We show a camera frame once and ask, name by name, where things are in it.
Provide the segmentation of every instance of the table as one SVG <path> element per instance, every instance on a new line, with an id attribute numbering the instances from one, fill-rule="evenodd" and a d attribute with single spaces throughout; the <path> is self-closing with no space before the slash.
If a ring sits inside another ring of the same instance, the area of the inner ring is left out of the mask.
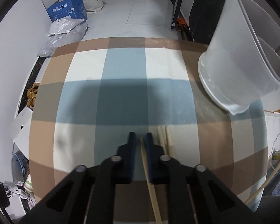
<path id="1" fill-rule="evenodd" d="M 188 41 L 120 37 L 56 50 L 32 114 L 29 162 L 39 201 L 78 164 L 98 165 L 157 126 L 171 129 L 176 158 L 203 164 L 242 201 L 265 181 L 267 138 L 261 101 L 232 116 L 205 93 L 198 59 L 207 46 Z M 156 188 L 167 219 L 165 186 Z M 260 193 L 249 204 L 258 207 Z M 154 221 L 137 146 L 134 183 L 116 186 L 114 222 Z"/>

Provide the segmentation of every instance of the blue cardboard box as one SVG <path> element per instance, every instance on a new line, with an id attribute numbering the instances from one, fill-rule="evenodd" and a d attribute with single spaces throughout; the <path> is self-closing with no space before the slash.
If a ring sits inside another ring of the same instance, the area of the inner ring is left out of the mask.
<path id="1" fill-rule="evenodd" d="M 47 9 L 47 12 L 52 22 L 67 16 L 87 20 L 83 0 L 63 0 L 61 2 L 54 3 Z"/>

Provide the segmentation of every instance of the tiled floor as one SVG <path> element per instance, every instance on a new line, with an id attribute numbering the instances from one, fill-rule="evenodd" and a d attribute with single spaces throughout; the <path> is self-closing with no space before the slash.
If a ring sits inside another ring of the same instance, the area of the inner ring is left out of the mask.
<path id="1" fill-rule="evenodd" d="M 170 0 L 103 0 L 98 13 L 88 15 L 83 40 L 105 37 L 154 37 L 178 39 L 170 29 Z"/>

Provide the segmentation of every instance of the wooden chopstick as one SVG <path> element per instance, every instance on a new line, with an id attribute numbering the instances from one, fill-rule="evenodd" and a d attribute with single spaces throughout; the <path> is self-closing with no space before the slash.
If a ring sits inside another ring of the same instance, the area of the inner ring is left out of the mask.
<path id="1" fill-rule="evenodd" d="M 167 142 L 165 142 L 166 138 L 164 139 L 163 137 L 163 132 L 160 126 L 157 127 L 158 129 L 158 135 L 159 135 L 159 139 L 160 139 L 160 146 L 163 148 L 164 150 L 164 154 L 167 155 Z"/>
<path id="2" fill-rule="evenodd" d="M 166 132 L 166 139 L 168 144 L 168 152 L 169 156 L 175 158 L 174 148 L 173 148 L 173 142 L 172 142 L 172 136 L 171 131 L 168 125 L 165 126 L 165 132 Z"/>
<path id="3" fill-rule="evenodd" d="M 146 183 L 148 187 L 148 192 L 150 196 L 151 205 L 153 207 L 153 214 L 155 216 L 155 222 L 156 224 L 162 224 L 160 209 L 158 207 L 158 200 L 157 195 L 155 193 L 155 187 L 149 182 L 149 176 L 148 176 L 148 166 L 147 166 L 147 155 L 144 148 L 143 138 L 140 138 L 141 142 L 141 155 L 142 155 L 142 162 L 143 162 L 143 168 L 146 178 Z"/>

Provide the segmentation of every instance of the white plastic bag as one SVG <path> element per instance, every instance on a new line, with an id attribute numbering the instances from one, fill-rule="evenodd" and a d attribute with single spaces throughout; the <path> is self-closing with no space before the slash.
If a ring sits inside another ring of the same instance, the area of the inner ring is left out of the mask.
<path id="1" fill-rule="evenodd" d="M 104 4 L 102 0 L 83 0 L 87 14 L 99 12 Z"/>
<path id="2" fill-rule="evenodd" d="M 76 26 L 68 34 L 64 33 L 51 36 L 39 50 L 38 56 L 52 56 L 58 47 L 81 41 L 85 35 L 86 29 L 87 23 L 83 23 Z"/>
<path id="3" fill-rule="evenodd" d="M 81 24 L 83 21 L 84 19 L 75 19 L 67 17 L 59 18 L 51 24 L 48 36 L 59 35 L 64 33 L 68 34 L 74 27 Z"/>

